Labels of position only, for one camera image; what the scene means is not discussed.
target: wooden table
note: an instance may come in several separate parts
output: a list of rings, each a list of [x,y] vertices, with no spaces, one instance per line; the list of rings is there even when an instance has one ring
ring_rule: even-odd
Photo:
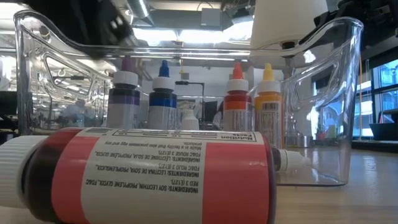
[[[0,224],[39,223],[27,210],[0,207]],[[278,187],[276,223],[398,223],[398,154],[353,151],[344,187]]]

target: barcode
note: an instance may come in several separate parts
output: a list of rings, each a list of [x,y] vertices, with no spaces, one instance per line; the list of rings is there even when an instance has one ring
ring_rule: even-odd
[[[262,104],[263,110],[279,110],[279,103],[263,103]]]
[[[107,133],[109,128],[90,128],[89,130],[86,131],[86,133]]]

